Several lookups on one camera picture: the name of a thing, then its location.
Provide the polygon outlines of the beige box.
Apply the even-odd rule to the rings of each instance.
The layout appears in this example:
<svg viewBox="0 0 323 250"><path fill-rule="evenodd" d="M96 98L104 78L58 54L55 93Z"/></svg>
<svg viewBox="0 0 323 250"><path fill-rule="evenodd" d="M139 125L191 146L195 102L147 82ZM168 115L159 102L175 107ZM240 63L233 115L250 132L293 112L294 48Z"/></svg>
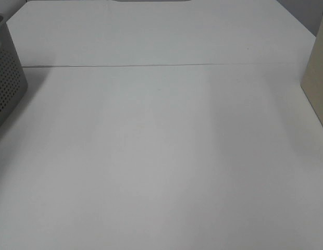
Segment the beige box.
<svg viewBox="0 0 323 250"><path fill-rule="evenodd" d="M323 13L301 88L323 127Z"/></svg>

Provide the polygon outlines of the grey perforated plastic basket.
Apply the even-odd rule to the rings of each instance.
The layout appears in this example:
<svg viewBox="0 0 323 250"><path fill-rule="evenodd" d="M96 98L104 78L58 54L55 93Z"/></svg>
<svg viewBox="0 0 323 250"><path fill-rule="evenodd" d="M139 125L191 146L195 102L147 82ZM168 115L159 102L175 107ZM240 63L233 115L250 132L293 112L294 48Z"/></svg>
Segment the grey perforated plastic basket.
<svg viewBox="0 0 323 250"><path fill-rule="evenodd" d="M11 38L7 19L0 14L0 127L21 101L28 83Z"/></svg>

